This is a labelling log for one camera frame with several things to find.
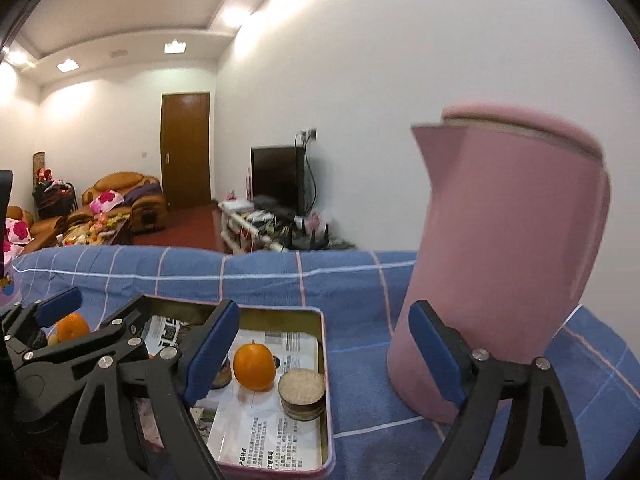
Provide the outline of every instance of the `orange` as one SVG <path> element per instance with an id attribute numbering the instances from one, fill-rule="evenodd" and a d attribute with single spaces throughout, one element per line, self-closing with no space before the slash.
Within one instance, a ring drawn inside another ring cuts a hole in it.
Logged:
<path id="1" fill-rule="evenodd" d="M 234 356 L 234 375 L 249 390 L 269 390 L 276 378 L 276 363 L 271 350 L 255 342 L 242 345 Z"/>
<path id="2" fill-rule="evenodd" d="M 91 332 L 89 325 L 77 312 L 72 312 L 56 323 L 56 333 L 58 340 L 62 343 L 70 339 L 82 337 Z"/>

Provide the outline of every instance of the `brown leather sofa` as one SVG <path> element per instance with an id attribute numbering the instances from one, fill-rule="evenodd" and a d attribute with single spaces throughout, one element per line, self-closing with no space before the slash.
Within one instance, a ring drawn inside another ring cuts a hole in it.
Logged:
<path id="1" fill-rule="evenodd" d="M 135 173 L 133 171 L 119 171 L 111 173 L 94 184 L 82 194 L 82 207 L 68 216 L 69 226 L 89 221 L 94 217 L 89 204 L 103 192 L 112 190 L 125 196 L 132 189 L 143 184 L 159 184 L 154 176 Z M 108 212 L 108 216 L 119 213 L 130 214 L 130 229 L 133 233 L 154 231 L 166 227 L 166 200 L 162 194 L 143 196 L 136 200 L 131 207 L 117 206 Z"/>
<path id="2" fill-rule="evenodd" d="M 31 213 L 17 205 L 11 205 L 6 209 L 6 217 L 14 220 L 23 220 L 29 228 L 29 234 L 32 239 L 31 242 L 23 246 L 24 249 L 21 254 L 33 253 L 33 251 L 44 247 L 55 247 L 56 236 L 66 231 L 65 217 L 55 216 L 34 222 Z"/>

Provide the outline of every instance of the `pink floral cushion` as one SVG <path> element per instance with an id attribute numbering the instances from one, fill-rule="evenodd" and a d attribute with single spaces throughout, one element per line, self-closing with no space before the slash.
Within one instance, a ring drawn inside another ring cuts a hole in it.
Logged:
<path id="1" fill-rule="evenodd" d="M 7 239 L 12 244 L 26 245 L 31 242 L 31 234 L 29 233 L 27 222 L 7 218 L 4 226 L 6 227 Z"/>
<path id="2" fill-rule="evenodd" d="M 7 265 L 11 260 L 17 258 L 22 252 L 22 247 L 17 244 L 12 244 L 11 242 L 5 240 L 4 241 L 4 264 Z"/>
<path id="3" fill-rule="evenodd" d="M 117 191 L 112 191 L 110 189 L 103 192 L 98 198 L 95 198 L 89 204 L 89 208 L 91 208 L 91 211 L 97 215 L 99 213 L 107 213 L 123 202 L 124 197 Z"/>

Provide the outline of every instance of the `cable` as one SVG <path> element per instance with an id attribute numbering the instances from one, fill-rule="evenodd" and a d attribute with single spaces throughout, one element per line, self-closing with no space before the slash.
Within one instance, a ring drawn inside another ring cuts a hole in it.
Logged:
<path id="1" fill-rule="evenodd" d="M 311 182 L 314 185 L 314 198 L 311 202 L 311 206 L 308 206 L 306 208 L 305 215 L 308 215 L 313 211 L 313 208 L 316 205 L 316 199 L 318 198 L 318 186 L 316 186 L 316 178 L 314 176 L 313 170 L 311 169 L 311 164 L 309 163 L 309 157 L 306 154 L 306 146 L 308 145 L 309 140 L 310 140 L 309 138 L 306 139 L 305 143 L 303 144 L 303 148 L 305 149 L 305 160 L 306 160 L 306 165 L 309 168 L 309 176 L 311 177 Z"/>
<path id="2" fill-rule="evenodd" d="M 294 140 L 294 141 L 293 141 L 293 145 L 294 145 L 294 146 L 297 146 L 297 145 L 298 145 L 298 136 L 299 136 L 300 134 L 303 134 L 303 133 L 305 133 L 305 131 L 304 131 L 304 130 L 300 130 L 298 133 L 296 133 L 296 140 Z"/>

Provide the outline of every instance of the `ceiling light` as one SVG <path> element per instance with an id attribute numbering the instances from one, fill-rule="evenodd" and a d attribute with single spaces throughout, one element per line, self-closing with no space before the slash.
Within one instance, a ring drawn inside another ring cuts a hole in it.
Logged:
<path id="1" fill-rule="evenodd" d="M 20 50 L 12 50 L 6 56 L 7 61 L 13 65 L 24 65 L 27 63 L 27 55 Z"/>
<path id="2" fill-rule="evenodd" d="M 60 63 L 56 66 L 58 67 L 58 70 L 60 70 L 60 72 L 71 72 L 76 68 L 80 68 L 78 63 L 76 63 L 73 59 L 67 59 L 64 63 Z"/>
<path id="3" fill-rule="evenodd" d="M 240 28 L 242 24 L 249 18 L 251 13 L 240 7 L 230 7 L 222 14 L 222 19 L 231 28 Z"/>
<path id="4" fill-rule="evenodd" d="M 185 42 L 179 43 L 178 40 L 173 40 L 171 43 L 164 44 L 164 53 L 182 54 L 185 48 L 187 48 L 187 44 Z"/>

